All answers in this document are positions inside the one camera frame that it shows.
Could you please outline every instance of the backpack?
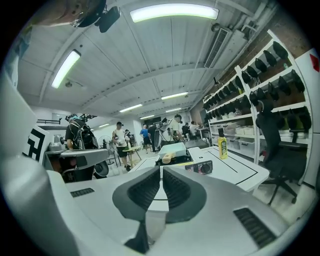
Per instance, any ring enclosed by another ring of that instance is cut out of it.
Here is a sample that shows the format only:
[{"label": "backpack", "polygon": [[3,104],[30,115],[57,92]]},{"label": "backpack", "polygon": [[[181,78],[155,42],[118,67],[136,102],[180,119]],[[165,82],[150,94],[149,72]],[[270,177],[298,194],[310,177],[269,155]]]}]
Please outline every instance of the backpack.
[{"label": "backpack", "polygon": [[76,121],[73,121],[69,125],[73,125],[78,128],[76,134],[74,134],[70,129],[71,133],[73,134],[73,144],[75,145],[76,149],[92,150],[99,148],[97,139],[87,124],[84,124],[81,127]]}]

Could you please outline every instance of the man in blue shirt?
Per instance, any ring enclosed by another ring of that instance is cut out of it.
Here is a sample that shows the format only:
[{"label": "man in blue shirt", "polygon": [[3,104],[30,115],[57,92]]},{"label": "man in blue shirt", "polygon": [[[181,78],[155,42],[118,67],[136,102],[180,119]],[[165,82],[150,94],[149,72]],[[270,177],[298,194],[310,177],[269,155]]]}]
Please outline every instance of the man in blue shirt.
[{"label": "man in blue shirt", "polygon": [[147,125],[143,124],[143,128],[140,131],[140,136],[143,138],[143,146],[145,148],[146,153],[148,154],[148,148],[150,149],[151,152],[151,141],[150,141],[150,134],[148,133]]}]

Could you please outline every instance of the office chair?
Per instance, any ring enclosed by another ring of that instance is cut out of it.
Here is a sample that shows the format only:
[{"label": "office chair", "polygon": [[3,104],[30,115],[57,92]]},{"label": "office chair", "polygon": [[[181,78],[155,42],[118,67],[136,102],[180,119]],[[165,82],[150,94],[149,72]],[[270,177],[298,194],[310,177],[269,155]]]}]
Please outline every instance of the office chair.
[{"label": "office chair", "polygon": [[263,165],[270,171],[269,177],[272,178],[262,184],[276,185],[268,205],[271,205],[279,187],[294,196],[291,202],[295,204],[297,193],[286,184],[286,181],[298,181],[304,174],[307,156],[298,151],[305,148],[305,145],[281,142],[275,116],[271,112],[272,102],[268,102],[268,100],[259,100],[259,102],[262,103],[262,111],[257,115],[257,125],[263,132],[267,147],[267,155],[263,160]]}]

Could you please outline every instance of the man in white shirt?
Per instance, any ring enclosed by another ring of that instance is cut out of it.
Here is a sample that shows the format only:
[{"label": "man in white shirt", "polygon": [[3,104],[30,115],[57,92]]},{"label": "man in white shirt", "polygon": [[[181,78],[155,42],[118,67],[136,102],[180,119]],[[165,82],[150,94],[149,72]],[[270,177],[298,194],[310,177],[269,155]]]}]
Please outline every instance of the man in white shirt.
[{"label": "man in white shirt", "polygon": [[198,128],[198,126],[196,125],[195,121],[191,121],[190,132],[191,132],[192,136],[196,135],[197,128]]},{"label": "man in white shirt", "polygon": [[126,133],[122,129],[123,124],[121,122],[116,123],[116,129],[112,133],[112,141],[116,145],[116,149],[118,152],[119,157],[121,157],[122,162],[124,164],[124,168],[127,172],[129,172],[131,169],[131,166],[127,162],[127,155],[128,152],[124,152],[124,150],[127,147],[127,141],[126,141]]},{"label": "man in white shirt", "polygon": [[174,144],[175,140],[184,140],[181,132],[179,123],[181,122],[181,115],[176,114],[174,119],[168,121],[167,129],[162,133],[162,146]]}]

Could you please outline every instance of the rack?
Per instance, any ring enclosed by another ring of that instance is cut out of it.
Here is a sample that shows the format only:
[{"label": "rack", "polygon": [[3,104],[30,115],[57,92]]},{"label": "rack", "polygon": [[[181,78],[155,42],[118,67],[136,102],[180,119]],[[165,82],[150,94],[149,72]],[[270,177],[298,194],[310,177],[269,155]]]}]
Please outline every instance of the rack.
[{"label": "rack", "polygon": [[[211,99],[211,97],[215,96],[217,93],[219,93],[221,90],[223,90],[223,88],[225,86],[227,86],[230,82],[233,82],[235,80],[236,76],[238,76],[240,78],[241,82],[242,82],[242,85],[243,85],[242,94],[237,95],[237,96],[233,97],[232,99],[229,99],[225,103],[222,103],[220,105],[216,105],[214,108],[206,111],[207,113],[210,113],[213,110],[216,110],[216,109],[218,109],[218,108],[220,108],[220,107],[222,107],[224,105],[227,105],[227,104],[229,104],[229,103],[231,103],[231,102],[233,102],[233,101],[235,101],[237,99],[241,99],[245,95],[249,99],[250,93],[251,92],[255,92],[259,88],[261,88],[262,90],[266,91],[267,88],[268,88],[268,84],[269,83],[272,83],[275,87],[277,87],[278,86],[279,77],[283,77],[288,83],[288,82],[290,82],[292,80],[292,78],[291,78],[292,70],[295,70],[295,72],[299,75],[299,77],[301,78],[302,82],[304,83],[305,91],[303,92],[303,94],[304,94],[305,101],[298,102],[298,103],[293,103],[293,104],[289,104],[289,105],[285,105],[285,106],[276,107],[276,108],[274,108],[272,110],[272,112],[282,112],[282,111],[288,111],[290,109],[293,110],[293,109],[299,109],[299,108],[306,107],[308,109],[310,115],[312,114],[310,101],[309,101],[309,95],[308,95],[308,92],[307,92],[307,86],[306,86],[304,78],[303,78],[302,74],[300,73],[300,70],[299,70],[299,68],[298,68],[298,66],[297,66],[297,64],[295,62],[295,59],[290,54],[290,52],[286,48],[286,46],[275,36],[275,34],[271,30],[268,30],[268,33],[271,36],[271,40],[261,49],[261,51],[259,51],[258,54],[256,56],[254,56],[254,58],[252,58],[243,68],[240,68],[239,66],[236,66],[234,68],[235,71],[236,71],[236,75],[234,75],[227,83],[225,83],[215,93],[211,93],[210,97],[206,98],[206,100],[203,101],[203,102],[206,103],[209,99]],[[257,71],[257,73],[259,75],[260,71],[257,70],[256,67],[255,67],[256,58],[262,60],[268,67],[268,63],[267,63],[266,58],[265,58],[264,50],[269,51],[274,57],[276,57],[276,59],[278,61],[279,57],[274,53],[274,50],[273,50],[273,43],[274,42],[278,42],[282,47],[284,47],[287,50],[287,52],[288,52],[288,60],[290,61],[290,63],[288,63],[288,67],[285,70],[283,70],[283,71],[275,74],[274,76],[268,78],[267,80],[261,82],[260,84],[257,84],[253,88],[250,88],[250,86],[248,84],[244,83],[244,81],[242,79],[242,76],[241,76],[242,71],[246,72],[248,66],[251,66],[252,68],[254,68]],[[243,155],[245,157],[252,158],[253,162],[258,164],[259,161],[263,160],[262,157],[260,156],[260,145],[261,145],[261,142],[263,140],[265,140],[265,137],[264,137],[264,135],[260,135],[260,129],[256,126],[256,119],[257,119],[257,115],[259,114],[259,112],[257,111],[256,107],[254,107],[252,105],[251,102],[250,102],[250,104],[251,104],[251,108],[250,108],[251,113],[244,114],[244,115],[238,115],[238,116],[230,117],[230,118],[226,118],[226,119],[209,120],[209,124],[210,124],[209,128],[210,128],[211,137],[212,136],[217,136],[218,134],[216,132],[212,131],[212,125],[218,124],[218,123],[222,123],[222,122],[230,122],[230,121],[234,121],[234,120],[238,120],[238,119],[252,118],[252,123],[253,123],[253,128],[254,128],[254,135],[246,135],[246,134],[229,135],[229,134],[226,134],[225,136],[226,137],[250,138],[250,139],[254,140],[254,155],[247,155],[244,152],[242,152],[240,149],[233,149],[233,148],[230,148],[230,147],[228,148],[228,150],[230,150],[231,152],[236,152],[236,153],[238,153],[240,155]],[[296,141],[297,143],[300,143],[300,144],[307,144],[307,153],[306,153],[307,165],[306,165],[306,169],[308,167],[308,162],[309,162],[310,153],[311,153],[311,146],[312,146],[311,143],[312,143],[312,134],[313,134],[312,131],[313,131],[313,128],[311,126],[311,128],[309,130],[309,133],[303,133],[303,132],[298,133],[297,141]],[[281,138],[282,142],[292,142],[293,134],[290,133],[288,130],[286,130],[286,131],[280,130],[279,133],[280,133],[280,138]]]}]

